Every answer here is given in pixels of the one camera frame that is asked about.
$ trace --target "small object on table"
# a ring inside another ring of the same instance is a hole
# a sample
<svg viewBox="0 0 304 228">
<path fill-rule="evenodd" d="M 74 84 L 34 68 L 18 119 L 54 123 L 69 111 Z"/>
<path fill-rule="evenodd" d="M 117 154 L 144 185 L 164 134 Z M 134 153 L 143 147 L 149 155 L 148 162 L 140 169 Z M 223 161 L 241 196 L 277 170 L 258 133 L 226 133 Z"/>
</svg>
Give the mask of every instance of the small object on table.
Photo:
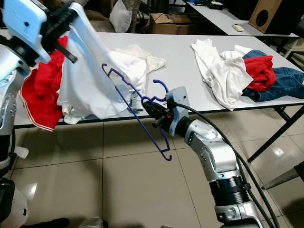
<svg viewBox="0 0 304 228">
<path fill-rule="evenodd" d="M 232 27 L 233 27 L 236 31 L 238 31 L 238 32 L 244 32 L 244 31 L 245 31 L 245 29 L 244 29 L 242 26 L 238 25 L 238 24 L 233 24 Z"/>
</svg>

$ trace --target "black cable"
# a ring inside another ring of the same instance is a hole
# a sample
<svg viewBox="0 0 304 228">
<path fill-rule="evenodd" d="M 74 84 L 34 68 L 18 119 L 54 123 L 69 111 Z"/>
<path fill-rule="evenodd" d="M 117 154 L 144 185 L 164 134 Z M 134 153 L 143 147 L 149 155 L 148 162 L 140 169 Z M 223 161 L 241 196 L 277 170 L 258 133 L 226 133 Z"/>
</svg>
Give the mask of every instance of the black cable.
<svg viewBox="0 0 304 228">
<path fill-rule="evenodd" d="M 247 182 L 247 179 L 245 177 L 245 174 L 244 174 L 244 171 L 243 171 L 243 167 L 237 157 L 237 164 L 238 164 L 238 167 L 239 167 L 239 171 L 242 175 L 242 178 L 244 180 L 245 183 L 248 183 Z M 270 221 L 270 219 L 268 218 L 268 215 L 266 214 L 265 210 L 262 208 L 261 204 L 257 201 L 256 197 L 254 196 L 254 194 L 252 193 L 251 189 L 248 189 L 248 194 L 249 196 L 251 197 L 252 201 L 254 201 L 256 207 L 258 208 L 258 210 L 261 212 L 262 216 L 265 218 L 267 224 L 269 225 L 270 228 L 275 228 L 274 225 L 272 224 L 272 222 Z"/>
<path fill-rule="evenodd" d="M 10 152 L 9 152 L 10 156 L 14 153 L 15 146 L 16 146 L 16 131 L 15 131 L 15 128 L 13 128 L 13 131 L 11 133 L 11 147 L 10 147 Z"/>
<path fill-rule="evenodd" d="M 209 120 L 207 117 L 205 117 L 204 115 L 202 115 L 200 112 L 196 111 L 195 109 L 191 108 L 191 107 L 188 107 L 186 105 L 183 105 L 183 104 L 179 104 L 179 103 L 173 103 L 172 104 L 173 106 L 177 106 L 177 107 L 182 107 L 182 108 L 185 108 L 185 109 L 188 109 L 189 111 L 197 114 L 198 116 L 200 116 L 201 118 L 203 118 L 207 123 L 209 123 L 212 127 L 214 127 L 218 132 L 219 134 L 223 137 L 224 141 L 233 149 L 236 157 L 237 157 L 237 162 L 238 162 L 238 166 L 239 166 L 239 170 L 240 170 L 240 173 L 242 175 L 242 178 L 244 179 L 244 181 L 246 181 L 246 178 L 245 178 L 245 174 L 244 174 L 244 171 L 242 169 L 242 166 L 240 164 L 240 161 L 242 162 L 242 164 L 244 165 L 245 169 L 247 170 L 250 178 L 252 179 L 254 185 L 256 186 L 259 194 L 261 195 L 262 197 L 262 200 L 263 202 L 265 203 L 270 215 L 271 215 L 271 218 L 273 219 L 274 221 L 274 224 L 275 224 L 275 227 L 276 228 L 280 228 L 280 225 L 277 221 L 277 218 L 268 202 L 268 200 L 266 199 L 266 196 L 264 195 L 262 189 L 260 188 L 258 182 L 256 181 L 253 173 L 251 172 L 250 168 L 248 167 L 247 163 L 245 162 L 245 160 L 241 157 L 241 155 L 233 148 L 231 142 L 229 141 L 229 139 L 226 137 L 226 135 L 211 121 Z M 265 213 L 264 209 L 261 207 L 261 205 L 258 203 L 258 201 L 256 200 L 255 197 L 252 198 L 252 200 L 254 201 L 254 203 L 257 205 L 258 209 L 260 210 L 260 212 L 262 213 L 262 215 L 264 216 L 266 222 L 269 224 L 269 226 L 271 228 L 273 228 L 273 224 L 271 223 L 270 219 L 268 218 L 267 214 Z"/>
</svg>

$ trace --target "table leg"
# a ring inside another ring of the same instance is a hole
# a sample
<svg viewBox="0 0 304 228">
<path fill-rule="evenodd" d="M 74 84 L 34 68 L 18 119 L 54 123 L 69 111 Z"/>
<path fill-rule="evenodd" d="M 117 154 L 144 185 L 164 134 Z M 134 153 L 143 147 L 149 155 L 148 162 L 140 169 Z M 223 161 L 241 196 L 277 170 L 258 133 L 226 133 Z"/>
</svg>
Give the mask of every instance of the table leg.
<svg viewBox="0 0 304 228">
<path fill-rule="evenodd" d="M 268 190 L 270 188 L 283 184 L 287 181 L 290 181 L 298 176 L 299 176 L 299 174 L 295 171 L 294 168 L 292 168 L 291 170 L 288 170 L 286 173 L 283 173 L 282 175 L 276 177 L 272 181 L 264 184 L 262 189 Z"/>
<path fill-rule="evenodd" d="M 302 179 L 304 178 L 304 161 L 294 166 L 291 170 L 288 170 L 282 175 L 274 178 L 272 181 L 264 184 L 262 189 L 268 190 L 270 188 L 283 184 L 287 181 L 290 181 L 298 176 L 300 176 Z"/>
<path fill-rule="evenodd" d="M 286 112 L 284 112 L 286 107 L 275 107 L 274 109 L 286 122 L 290 120 L 290 116 Z"/>
<path fill-rule="evenodd" d="M 290 55 L 290 53 L 293 51 L 293 48 L 296 46 L 298 40 L 295 40 L 291 46 L 291 48 L 289 50 L 287 50 L 287 52 L 285 53 L 284 57 L 288 58 L 288 56 Z"/>
<path fill-rule="evenodd" d="M 256 159 L 264 150 L 268 148 L 275 140 L 278 139 L 291 125 L 293 125 L 304 114 L 304 105 L 289 119 L 286 123 L 266 142 L 260 147 L 249 159 L 251 163 Z"/>
</svg>

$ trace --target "red garment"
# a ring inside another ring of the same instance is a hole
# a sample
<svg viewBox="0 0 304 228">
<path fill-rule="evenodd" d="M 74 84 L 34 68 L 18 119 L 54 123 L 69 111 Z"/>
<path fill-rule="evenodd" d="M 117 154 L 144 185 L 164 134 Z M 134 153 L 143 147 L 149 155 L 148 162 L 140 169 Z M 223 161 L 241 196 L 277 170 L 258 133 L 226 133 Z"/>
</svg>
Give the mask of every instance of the red garment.
<svg viewBox="0 0 304 228">
<path fill-rule="evenodd" d="M 272 69 L 272 56 L 260 56 L 244 59 L 247 73 L 253 81 L 247 86 L 256 92 L 267 91 L 276 82 L 276 75 Z"/>
<path fill-rule="evenodd" d="M 68 36 L 59 38 L 61 46 L 67 46 Z M 62 116 L 61 106 L 57 105 L 62 76 L 64 55 L 55 51 L 48 64 L 39 63 L 24 80 L 20 90 L 28 116 L 37 127 L 52 131 Z"/>
</svg>

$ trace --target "cardboard box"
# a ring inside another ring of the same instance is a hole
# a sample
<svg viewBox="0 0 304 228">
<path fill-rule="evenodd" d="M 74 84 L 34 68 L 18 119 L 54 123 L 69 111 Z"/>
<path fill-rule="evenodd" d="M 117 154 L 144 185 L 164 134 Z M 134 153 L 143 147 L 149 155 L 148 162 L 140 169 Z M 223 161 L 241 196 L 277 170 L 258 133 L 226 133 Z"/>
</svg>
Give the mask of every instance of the cardboard box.
<svg viewBox="0 0 304 228">
<path fill-rule="evenodd" d="M 150 33 L 152 34 L 191 34 L 193 24 L 187 15 L 152 13 Z"/>
</svg>

